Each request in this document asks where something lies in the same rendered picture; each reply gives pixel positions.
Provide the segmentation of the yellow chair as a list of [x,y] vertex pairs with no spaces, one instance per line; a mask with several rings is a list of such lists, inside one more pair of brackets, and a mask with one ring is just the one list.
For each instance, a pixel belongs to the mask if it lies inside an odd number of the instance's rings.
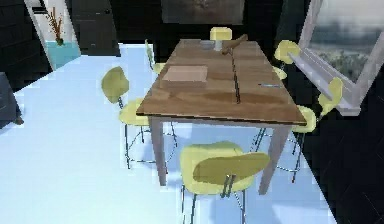
[[185,146],[180,152],[182,224],[186,224],[185,191],[193,194],[189,224],[195,224],[198,195],[234,195],[241,211],[241,224],[247,224],[246,190],[269,162],[266,153],[244,152],[230,141]]
[[276,73],[280,80],[284,80],[287,78],[287,73],[285,72],[284,67],[293,63],[290,54],[298,56],[300,52],[301,49],[295,42],[290,40],[280,41],[275,50],[274,58],[280,61],[281,65],[279,67],[273,67],[273,71]]
[[[343,82],[340,78],[333,78],[330,83],[328,84],[328,90],[330,92],[330,96],[327,97],[325,94],[321,93],[318,97],[318,103],[322,108],[321,113],[316,116],[315,112],[305,106],[298,105],[299,111],[302,113],[303,117],[306,120],[305,126],[293,126],[292,131],[294,133],[298,133],[299,136],[297,137],[294,149],[292,151],[292,154],[295,154],[297,146],[300,146],[300,150],[303,150],[304,142],[305,142],[305,135],[307,133],[311,133],[315,130],[318,123],[321,121],[321,119],[326,116],[330,111],[332,111],[341,101],[343,96]],[[292,176],[292,182],[295,182],[296,175],[300,171],[301,168],[301,155],[302,152],[299,152],[297,161],[295,164],[294,169],[287,169],[283,167],[279,167],[279,169],[291,172],[293,174]]]
[[159,75],[161,71],[163,70],[165,64],[164,63],[156,63],[153,58],[153,50],[149,46],[148,40],[145,40],[145,48],[146,48],[146,54],[149,62],[149,66],[151,70]]
[[[133,159],[129,155],[133,144],[137,138],[141,139],[144,143],[144,134],[150,133],[149,120],[145,116],[137,116],[136,110],[143,101],[142,98],[136,98],[129,100],[127,103],[123,102],[122,96],[129,91],[129,80],[126,78],[123,69],[120,66],[113,67],[103,76],[101,80],[101,89],[107,100],[111,104],[117,104],[119,106],[118,119],[124,124],[124,140],[125,140],[125,158],[127,168],[131,168],[132,162],[137,163],[151,163],[151,160]],[[128,142],[128,127],[139,127],[140,131],[136,134],[131,142]]]
[[214,41],[224,41],[232,39],[232,30],[228,27],[212,27],[210,39]]

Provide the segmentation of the brown wooden baseball bat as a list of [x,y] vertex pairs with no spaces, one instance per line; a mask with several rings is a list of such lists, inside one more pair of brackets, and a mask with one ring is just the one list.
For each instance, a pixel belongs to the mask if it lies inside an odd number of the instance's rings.
[[226,47],[224,47],[221,50],[221,53],[223,55],[227,55],[231,50],[233,50],[234,48],[239,46],[242,42],[245,42],[247,40],[248,40],[248,35],[247,34],[243,34],[239,38],[237,38],[236,40],[232,40]]

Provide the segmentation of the white framed window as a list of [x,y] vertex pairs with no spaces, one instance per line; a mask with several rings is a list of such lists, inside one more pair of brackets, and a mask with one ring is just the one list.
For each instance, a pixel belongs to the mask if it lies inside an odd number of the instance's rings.
[[298,42],[289,57],[320,93],[343,82],[336,109],[357,116],[384,65],[384,0],[311,0]]

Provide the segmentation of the dark framed wall picture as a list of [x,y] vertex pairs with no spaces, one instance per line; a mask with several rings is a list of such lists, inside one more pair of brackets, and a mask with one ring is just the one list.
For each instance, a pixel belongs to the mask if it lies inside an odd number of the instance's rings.
[[161,0],[162,20],[176,24],[241,25],[245,0]]

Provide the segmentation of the orange house plant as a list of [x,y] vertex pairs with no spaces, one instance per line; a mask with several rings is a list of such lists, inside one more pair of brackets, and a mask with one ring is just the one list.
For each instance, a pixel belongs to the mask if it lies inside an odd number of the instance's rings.
[[46,15],[46,19],[48,20],[48,24],[55,35],[57,45],[62,46],[64,44],[64,39],[61,37],[61,25],[63,18],[56,17],[56,10],[55,8],[52,8],[52,10]]

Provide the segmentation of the brown wooden dining table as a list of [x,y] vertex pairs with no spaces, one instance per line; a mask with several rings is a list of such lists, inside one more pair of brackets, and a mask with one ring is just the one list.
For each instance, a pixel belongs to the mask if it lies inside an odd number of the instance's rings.
[[[305,119],[255,41],[245,41],[231,56],[204,50],[198,39],[182,39],[169,57],[172,65],[204,65],[204,88],[164,88],[159,75],[136,113],[149,119],[158,181],[166,184],[163,144],[165,122],[271,128],[270,163],[264,169],[259,193],[267,193],[277,163],[293,125]],[[258,84],[278,84],[282,88]]]

